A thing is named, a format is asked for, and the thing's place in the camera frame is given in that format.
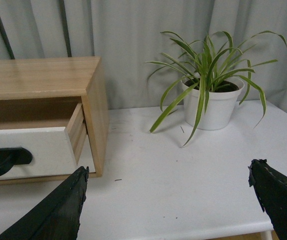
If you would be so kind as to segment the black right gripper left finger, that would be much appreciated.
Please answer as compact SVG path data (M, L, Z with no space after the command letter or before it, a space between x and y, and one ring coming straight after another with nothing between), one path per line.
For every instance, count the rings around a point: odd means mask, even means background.
M86 200L89 168L79 167L26 215L0 234L0 240L75 240Z

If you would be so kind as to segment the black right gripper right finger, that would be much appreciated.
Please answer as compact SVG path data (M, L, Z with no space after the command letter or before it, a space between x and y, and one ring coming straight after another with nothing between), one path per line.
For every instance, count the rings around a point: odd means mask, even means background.
M248 183L263 212L269 216L280 240L287 240L287 176L270 167L266 159L253 159Z

